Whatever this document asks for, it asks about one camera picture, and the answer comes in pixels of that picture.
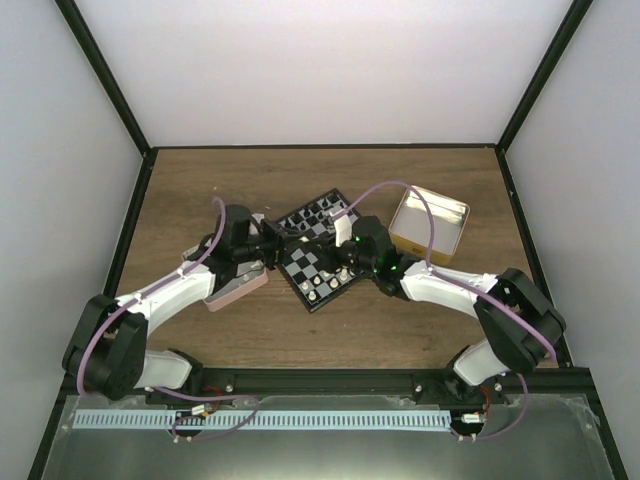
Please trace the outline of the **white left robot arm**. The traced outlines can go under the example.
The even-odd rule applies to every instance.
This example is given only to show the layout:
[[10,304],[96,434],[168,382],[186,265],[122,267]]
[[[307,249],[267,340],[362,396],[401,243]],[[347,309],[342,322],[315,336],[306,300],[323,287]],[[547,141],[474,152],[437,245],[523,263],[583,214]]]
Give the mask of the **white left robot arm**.
[[63,356],[81,395],[119,400],[134,389],[169,389],[181,403],[204,392],[197,363],[184,353],[152,351],[159,326],[199,301],[228,304],[261,286],[295,233],[248,208],[221,206],[214,232],[187,250],[181,264],[130,294],[99,294],[84,307]]

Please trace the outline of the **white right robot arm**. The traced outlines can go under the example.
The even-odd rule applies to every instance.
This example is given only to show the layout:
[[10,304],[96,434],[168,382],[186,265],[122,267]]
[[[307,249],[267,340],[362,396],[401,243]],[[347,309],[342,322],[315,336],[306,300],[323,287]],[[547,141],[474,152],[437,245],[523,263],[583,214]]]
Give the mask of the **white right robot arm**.
[[447,365],[443,384],[458,403],[472,399],[488,379],[533,372],[563,336],[566,322],[522,271],[473,274],[435,267],[396,249],[375,216],[338,218],[334,230],[313,241],[323,269],[361,273],[389,297],[427,302],[478,320],[485,338]]

